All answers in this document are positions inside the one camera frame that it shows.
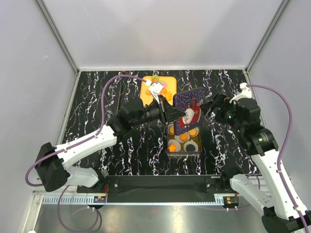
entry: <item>wall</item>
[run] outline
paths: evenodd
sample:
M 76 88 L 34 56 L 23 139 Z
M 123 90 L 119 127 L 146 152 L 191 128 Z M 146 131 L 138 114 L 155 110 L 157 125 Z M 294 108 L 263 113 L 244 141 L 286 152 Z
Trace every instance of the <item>wall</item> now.
M 245 67 L 281 0 L 44 0 L 80 68 Z
M 311 1 L 291 1 L 250 71 L 253 83 L 279 90 L 293 111 L 293 128 L 284 166 L 301 199 L 311 209 Z M 274 94 L 257 90 L 269 129 L 282 145 L 288 113 Z
M 0 229 L 17 233 L 32 192 L 25 172 L 55 142 L 74 73 L 35 1 L 0 1 L 0 35 Z

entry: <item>round compartment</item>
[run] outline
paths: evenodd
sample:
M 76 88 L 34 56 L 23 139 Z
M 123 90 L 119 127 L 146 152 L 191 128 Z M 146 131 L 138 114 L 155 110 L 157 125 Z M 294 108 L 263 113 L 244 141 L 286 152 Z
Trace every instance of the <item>round compartment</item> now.
M 174 139 L 169 140 L 168 145 L 169 152 L 179 152 L 181 150 L 180 143 Z
M 188 131 L 190 137 L 197 136 L 199 134 L 199 132 L 200 132 L 199 127 L 196 127 L 194 129 Z
M 175 140 L 180 142 L 180 143 L 185 143 L 185 142 L 189 141 L 189 139 L 190 139 L 189 133 L 183 133 L 181 135 L 175 135 Z
M 198 150 L 199 150 L 198 144 L 196 144 L 193 140 L 190 140 L 184 144 L 184 151 L 196 152 Z
M 174 124 L 169 124 L 167 128 L 168 128 L 169 134 L 174 135 Z

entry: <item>red santa suit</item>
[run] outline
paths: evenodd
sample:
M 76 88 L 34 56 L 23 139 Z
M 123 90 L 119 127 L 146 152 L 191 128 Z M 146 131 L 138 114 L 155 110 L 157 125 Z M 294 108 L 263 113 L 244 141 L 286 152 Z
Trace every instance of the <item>red santa suit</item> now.
M 201 117 L 201 108 L 199 105 L 190 107 L 185 111 L 186 115 L 179 119 L 179 126 L 185 128 L 190 123 L 197 123 Z

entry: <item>yellow tray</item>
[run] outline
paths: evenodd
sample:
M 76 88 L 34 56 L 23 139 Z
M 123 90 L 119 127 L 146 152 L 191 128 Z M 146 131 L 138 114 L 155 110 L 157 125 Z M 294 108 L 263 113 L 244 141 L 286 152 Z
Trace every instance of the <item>yellow tray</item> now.
M 151 76 L 145 76 L 143 77 L 145 80 L 151 80 Z M 173 105 L 173 96 L 177 93 L 177 81 L 174 77 L 168 77 L 168 76 L 159 76 L 159 81 L 166 82 L 166 90 L 170 91 L 172 93 L 172 99 L 169 101 L 171 105 Z M 140 89 L 140 98 L 142 99 L 144 105 L 150 104 L 153 100 L 151 95 L 146 94 L 146 90 L 148 90 L 148 87 L 145 82 L 141 82 L 141 89 Z

